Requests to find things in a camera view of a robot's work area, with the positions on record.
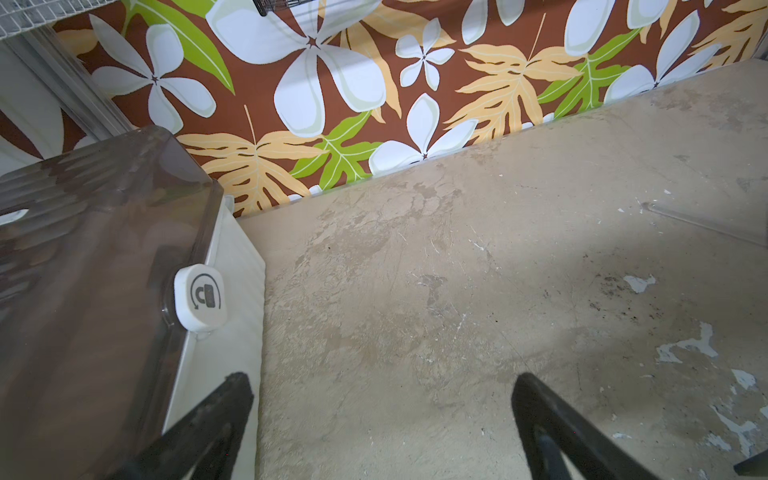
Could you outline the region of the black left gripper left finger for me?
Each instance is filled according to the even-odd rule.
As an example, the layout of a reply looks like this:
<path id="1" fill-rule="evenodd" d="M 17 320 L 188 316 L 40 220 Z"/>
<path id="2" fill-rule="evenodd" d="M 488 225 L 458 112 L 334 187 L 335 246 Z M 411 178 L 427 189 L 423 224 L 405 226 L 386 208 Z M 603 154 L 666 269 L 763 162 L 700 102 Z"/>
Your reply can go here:
<path id="1" fill-rule="evenodd" d="M 254 394 L 243 372 L 228 375 L 112 479 L 230 479 Z"/>

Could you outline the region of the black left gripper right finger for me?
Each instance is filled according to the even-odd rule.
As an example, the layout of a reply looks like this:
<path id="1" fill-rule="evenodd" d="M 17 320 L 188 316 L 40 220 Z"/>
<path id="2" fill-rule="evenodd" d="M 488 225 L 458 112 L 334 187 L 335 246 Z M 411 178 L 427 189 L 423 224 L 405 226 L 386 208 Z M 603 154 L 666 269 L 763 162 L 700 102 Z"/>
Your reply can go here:
<path id="1" fill-rule="evenodd" d="M 566 460 L 586 479 L 656 477 L 530 372 L 515 381 L 511 408 L 533 479 L 569 479 Z"/>

